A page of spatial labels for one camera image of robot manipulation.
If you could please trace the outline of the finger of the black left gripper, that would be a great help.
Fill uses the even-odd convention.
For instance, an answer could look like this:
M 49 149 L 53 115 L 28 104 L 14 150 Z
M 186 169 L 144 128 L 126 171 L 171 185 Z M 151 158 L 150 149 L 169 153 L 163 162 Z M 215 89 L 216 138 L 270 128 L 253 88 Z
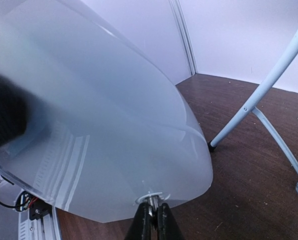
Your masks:
M 29 121 L 27 93 L 0 75 L 0 147 L 25 134 Z

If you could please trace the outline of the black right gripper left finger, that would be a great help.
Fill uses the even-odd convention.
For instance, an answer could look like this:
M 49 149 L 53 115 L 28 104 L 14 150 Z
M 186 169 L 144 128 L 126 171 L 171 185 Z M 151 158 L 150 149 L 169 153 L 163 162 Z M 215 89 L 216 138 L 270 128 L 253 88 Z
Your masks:
M 151 223 L 150 215 L 151 206 L 147 202 L 141 203 L 134 215 L 131 226 L 129 227 L 125 240 L 150 240 Z

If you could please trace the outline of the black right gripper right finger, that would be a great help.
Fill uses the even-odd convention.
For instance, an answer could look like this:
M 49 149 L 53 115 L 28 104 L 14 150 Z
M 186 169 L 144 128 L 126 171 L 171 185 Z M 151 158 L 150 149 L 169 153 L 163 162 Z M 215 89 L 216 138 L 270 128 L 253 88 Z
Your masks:
M 184 240 L 184 236 L 167 203 L 157 209 L 157 238 L 159 240 Z

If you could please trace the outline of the clear plastic metronome cover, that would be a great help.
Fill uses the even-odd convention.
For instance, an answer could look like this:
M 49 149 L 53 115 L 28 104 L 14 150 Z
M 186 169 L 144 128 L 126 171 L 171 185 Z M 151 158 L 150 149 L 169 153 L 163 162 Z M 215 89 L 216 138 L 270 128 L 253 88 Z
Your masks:
M 80 0 L 0 0 L 0 75 L 28 108 L 0 174 L 100 223 L 212 185 L 207 141 L 168 77 Z

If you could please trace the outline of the light blue folding music stand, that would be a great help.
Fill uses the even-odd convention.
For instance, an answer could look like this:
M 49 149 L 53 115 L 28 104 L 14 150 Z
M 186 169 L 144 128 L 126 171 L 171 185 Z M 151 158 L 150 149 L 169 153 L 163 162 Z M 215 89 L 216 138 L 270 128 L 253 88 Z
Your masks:
M 208 150 L 212 153 L 215 151 L 217 145 L 249 114 L 253 113 L 267 129 L 270 135 L 273 137 L 275 142 L 278 144 L 280 149 L 283 151 L 286 158 L 289 160 L 291 166 L 294 168 L 298 174 L 298 161 L 294 154 L 285 143 L 283 138 L 267 119 L 267 117 L 262 113 L 261 110 L 257 108 L 257 104 L 260 100 L 268 93 L 268 91 L 274 86 L 274 84 L 283 75 L 286 69 L 290 66 L 292 61 L 298 55 L 298 29 L 288 44 L 287 48 L 274 65 L 272 70 L 268 73 L 266 78 L 258 85 L 250 97 L 244 102 L 242 107 L 236 112 L 236 114 L 230 119 L 230 121 L 222 128 L 222 130 L 210 141 L 208 142 Z

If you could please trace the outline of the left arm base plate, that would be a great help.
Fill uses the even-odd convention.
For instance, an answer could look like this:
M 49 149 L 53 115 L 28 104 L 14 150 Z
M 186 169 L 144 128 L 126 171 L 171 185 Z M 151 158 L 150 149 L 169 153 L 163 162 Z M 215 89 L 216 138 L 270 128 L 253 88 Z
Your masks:
M 52 206 L 43 200 L 34 197 L 28 205 L 29 219 L 38 220 L 52 212 Z

